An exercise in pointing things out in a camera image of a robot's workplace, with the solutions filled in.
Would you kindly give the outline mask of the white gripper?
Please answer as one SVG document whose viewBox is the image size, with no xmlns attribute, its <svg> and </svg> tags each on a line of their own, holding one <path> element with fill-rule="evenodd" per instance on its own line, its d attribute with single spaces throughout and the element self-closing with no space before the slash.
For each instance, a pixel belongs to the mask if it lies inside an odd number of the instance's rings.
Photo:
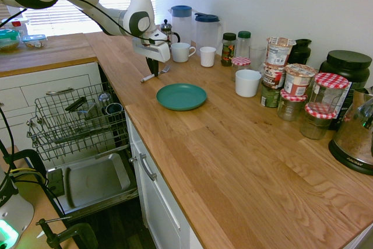
<svg viewBox="0 0 373 249">
<path fill-rule="evenodd" d="M 166 62 L 171 58 L 170 49 L 167 43 L 145 46 L 139 38 L 133 38 L 132 46 L 134 52 L 146 57 L 149 70 L 155 77 L 159 75 L 159 61 Z"/>
</svg>

